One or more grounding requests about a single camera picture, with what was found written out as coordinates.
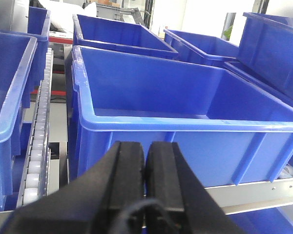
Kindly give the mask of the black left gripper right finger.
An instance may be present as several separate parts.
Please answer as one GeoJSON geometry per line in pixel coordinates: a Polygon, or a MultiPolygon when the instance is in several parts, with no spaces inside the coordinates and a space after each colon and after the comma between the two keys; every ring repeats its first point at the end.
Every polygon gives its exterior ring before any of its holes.
{"type": "Polygon", "coordinates": [[[146,196],[161,204],[146,209],[149,234],[242,234],[209,195],[176,142],[155,141],[146,160],[146,196]]]}

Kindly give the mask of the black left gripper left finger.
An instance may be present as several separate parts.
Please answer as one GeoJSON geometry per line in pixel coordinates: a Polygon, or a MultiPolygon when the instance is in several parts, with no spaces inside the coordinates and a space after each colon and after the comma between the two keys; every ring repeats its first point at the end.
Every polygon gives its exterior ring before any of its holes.
{"type": "Polygon", "coordinates": [[[16,209],[1,234],[106,234],[120,213],[144,197],[140,143],[117,141],[82,176],[16,209]]]}

